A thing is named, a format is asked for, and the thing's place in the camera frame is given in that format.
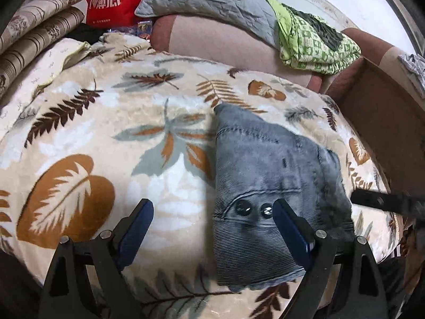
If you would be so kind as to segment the brown striped folded bedding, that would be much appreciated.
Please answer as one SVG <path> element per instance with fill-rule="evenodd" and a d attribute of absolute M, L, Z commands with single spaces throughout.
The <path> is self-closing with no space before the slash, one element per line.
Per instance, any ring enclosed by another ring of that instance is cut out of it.
<path fill-rule="evenodd" d="M 1 35 L 1 95 L 46 48 L 83 22 L 82 0 L 33 0 L 11 18 Z"/>

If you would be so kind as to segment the green patterned folded cloth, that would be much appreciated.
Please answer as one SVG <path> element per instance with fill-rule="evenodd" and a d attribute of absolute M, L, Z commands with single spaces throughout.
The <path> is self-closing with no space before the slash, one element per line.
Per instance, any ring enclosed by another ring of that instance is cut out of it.
<path fill-rule="evenodd" d="M 324 19 L 294 9 L 278 0 L 266 0 L 279 32 L 279 56 L 291 68 L 334 75 L 360 56 L 358 44 Z"/>

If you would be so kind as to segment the cream small-print quilt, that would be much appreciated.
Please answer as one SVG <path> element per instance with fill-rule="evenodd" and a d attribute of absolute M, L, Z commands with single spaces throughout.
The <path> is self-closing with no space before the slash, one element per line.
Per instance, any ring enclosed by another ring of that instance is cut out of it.
<path fill-rule="evenodd" d="M 43 88 L 66 68 L 85 58 L 91 50 L 87 42 L 63 38 L 44 50 L 27 66 L 1 98 L 1 135 L 5 135 Z"/>

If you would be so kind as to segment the grey-blue denim pants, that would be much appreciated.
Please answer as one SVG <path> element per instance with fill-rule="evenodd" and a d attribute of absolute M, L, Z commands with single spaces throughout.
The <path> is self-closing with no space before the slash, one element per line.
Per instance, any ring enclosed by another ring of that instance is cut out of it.
<path fill-rule="evenodd" d="M 235 105 L 220 104 L 215 115 L 212 220 L 218 284 L 237 292 L 303 275 L 273 220 L 278 199 L 312 228 L 329 233 L 339 252 L 346 251 L 354 223 L 338 156 Z"/>

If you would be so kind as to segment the leaf-print fleece blanket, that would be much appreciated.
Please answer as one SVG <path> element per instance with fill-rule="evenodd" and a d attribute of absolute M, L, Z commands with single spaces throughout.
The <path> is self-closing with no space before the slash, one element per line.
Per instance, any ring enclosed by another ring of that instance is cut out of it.
<path fill-rule="evenodd" d="M 334 101 L 283 78 L 107 34 L 1 135 L 1 248 L 42 284 L 62 236 L 87 241 L 138 202 L 154 220 L 123 272 L 149 318 L 277 318 L 299 278 L 232 292 L 213 256 L 215 112 L 231 103 L 340 160 L 346 192 L 388 190 Z"/>

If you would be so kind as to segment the grey quilted pillow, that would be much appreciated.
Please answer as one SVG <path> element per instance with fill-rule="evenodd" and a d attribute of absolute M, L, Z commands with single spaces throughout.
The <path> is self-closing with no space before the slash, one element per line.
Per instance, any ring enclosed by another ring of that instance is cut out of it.
<path fill-rule="evenodd" d="M 193 14 L 231 24 L 279 48 L 279 28 L 267 0 L 141 0 L 135 15 L 142 18 Z"/>

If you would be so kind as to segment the pink-brown bolster cushion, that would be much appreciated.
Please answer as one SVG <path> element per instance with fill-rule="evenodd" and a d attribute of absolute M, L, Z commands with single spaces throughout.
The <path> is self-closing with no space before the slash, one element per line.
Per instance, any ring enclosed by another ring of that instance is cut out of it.
<path fill-rule="evenodd" d="M 356 28 L 343 30 L 361 48 L 362 55 L 388 74 L 410 94 L 415 88 L 398 59 L 404 51 Z M 227 64 L 237 69 L 261 71 L 326 93 L 336 75 L 300 71 L 285 66 L 279 53 L 257 37 L 229 24 L 200 16 L 173 14 L 154 22 L 151 45 L 157 51 L 194 56 Z"/>

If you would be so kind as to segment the brown wooden bed frame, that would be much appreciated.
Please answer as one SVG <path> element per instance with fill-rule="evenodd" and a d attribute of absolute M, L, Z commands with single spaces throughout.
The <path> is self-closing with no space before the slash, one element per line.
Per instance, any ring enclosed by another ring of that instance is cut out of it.
<path fill-rule="evenodd" d="M 424 110 L 371 61 L 359 58 L 326 92 L 395 192 L 424 196 Z"/>

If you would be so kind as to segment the colourful snack packet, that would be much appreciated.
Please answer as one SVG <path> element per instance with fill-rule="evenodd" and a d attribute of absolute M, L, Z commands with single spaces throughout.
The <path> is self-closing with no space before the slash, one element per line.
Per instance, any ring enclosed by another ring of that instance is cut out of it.
<path fill-rule="evenodd" d="M 128 35 L 137 36 L 148 40 L 152 34 L 153 23 L 151 20 L 139 21 L 137 24 L 129 27 L 116 27 L 108 29 L 108 32 L 119 32 Z"/>

